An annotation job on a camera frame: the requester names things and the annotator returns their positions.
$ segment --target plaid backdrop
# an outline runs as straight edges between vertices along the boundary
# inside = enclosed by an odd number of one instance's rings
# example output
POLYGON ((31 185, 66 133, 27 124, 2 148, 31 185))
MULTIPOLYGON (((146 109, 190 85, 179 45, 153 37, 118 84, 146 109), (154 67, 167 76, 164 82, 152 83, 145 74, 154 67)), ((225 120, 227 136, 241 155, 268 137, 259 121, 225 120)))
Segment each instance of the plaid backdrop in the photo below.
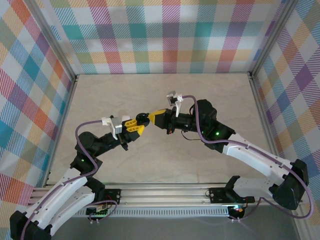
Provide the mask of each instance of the plaid backdrop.
POLYGON ((22 0, 0 0, 0 239, 43 181, 71 80, 22 0))
POLYGON ((247 72, 286 0, 36 1, 75 72, 149 74, 247 72))
POLYGON ((320 0, 300 0, 256 79, 282 157, 308 165, 320 233, 320 0))

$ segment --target plaid wall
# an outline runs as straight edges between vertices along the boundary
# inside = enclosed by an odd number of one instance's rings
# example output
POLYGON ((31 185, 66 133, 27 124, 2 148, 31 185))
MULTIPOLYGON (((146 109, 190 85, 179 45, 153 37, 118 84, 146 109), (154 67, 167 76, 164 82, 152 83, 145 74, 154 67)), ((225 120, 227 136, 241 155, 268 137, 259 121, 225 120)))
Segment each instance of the plaid wall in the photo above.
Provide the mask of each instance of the plaid wall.
POLYGON ((247 72, 286 0, 36 1, 75 72, 149 74, 247 72))
POLYGON ((320 0, 300 0, 256 79, 282 157, 308 165, 320 233, 320 0))
POLYGON ((0 239, 44 177, 71 87, 22 0, 0 0, 0 239))

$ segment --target colorful checkered fabric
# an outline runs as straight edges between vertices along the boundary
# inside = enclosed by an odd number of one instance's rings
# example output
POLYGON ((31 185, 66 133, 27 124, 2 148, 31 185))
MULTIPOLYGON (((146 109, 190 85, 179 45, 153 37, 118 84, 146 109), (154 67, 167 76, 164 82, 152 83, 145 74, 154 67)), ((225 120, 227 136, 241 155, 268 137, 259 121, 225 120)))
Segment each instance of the colorful checkered fabric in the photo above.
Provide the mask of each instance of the colorful checkered fabric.
MULTIPOLYGON (((308 165, 320 209, 320 0, 300 0, 257 83, 280 155, 308 165)), ((320 233, 319 211, 311 222, 320 233)))
POLYGON ((285 1, 37 0, 80 74, 247 72, 285 1))
POLYGON ((0 0, 0 239, 43 181, 71 88, 22 0, 0 0))

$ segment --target beige floor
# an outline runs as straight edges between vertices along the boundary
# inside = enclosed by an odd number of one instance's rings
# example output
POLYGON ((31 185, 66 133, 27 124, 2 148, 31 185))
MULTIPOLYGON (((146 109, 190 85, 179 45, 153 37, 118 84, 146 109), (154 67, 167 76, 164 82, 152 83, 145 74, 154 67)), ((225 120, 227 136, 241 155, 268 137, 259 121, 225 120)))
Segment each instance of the beige floor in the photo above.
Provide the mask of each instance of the beige floor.
MULTIPOLYGON (((246 74, 144 74, 81 75, 55 155, 49 183, 55 183, 73 161, 75 129, 86 121, 109 115, 130 115, 169 108, 166 94, 176 90, 197 99, 208 99, 217 109, 220 122, 250 142, 268 149, 246 74)), ((192 105, 182 103, 182 113, 192 105)), ((83 128, 97 136, 109 131, 96 124, 83 128)), ((187 132, 189 138, 197 134, 187 132)), ((150 124, 137 141, 99 157, 104 163, 95 175, 102 182, 227 182, 233 175, 261 177, 241 161, 187 141, 179 131, 166 135, 150 124)))

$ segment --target marble surface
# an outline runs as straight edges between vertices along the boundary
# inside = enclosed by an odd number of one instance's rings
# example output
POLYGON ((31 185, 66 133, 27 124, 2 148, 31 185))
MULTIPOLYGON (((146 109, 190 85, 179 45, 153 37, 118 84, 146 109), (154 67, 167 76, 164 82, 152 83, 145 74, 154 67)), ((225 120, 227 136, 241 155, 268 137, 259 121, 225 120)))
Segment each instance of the marble surface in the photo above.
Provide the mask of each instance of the marble surface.
MULTIPOLYGON (((151 113, 169 108, 166 94, 172 90, 183 95, 207 99, 217 109, 217 119, 257 146, 268 149, 249 85, 239 74, 127 74, 81 75, 57 147, 48 183, 56 183, 76 156, 75 129, 87 121, 110 115, 151 113)), ((191 99, 182 103, 187 113, 191 99)), ((109 128, 100 124, 83 127, 100 137, 109 128)), ((186 132, 191 139, 197 134, 186 132)), ((103 165, 95 178, 105 183, 189 182, 221 183, 233 175, 260 178, 262 174, 241 161, 212 151, 200 141, 187 141, 180 131, 166 135, 152 125, 129 144, 129 151, 117 147, 101 156, 103 165)))

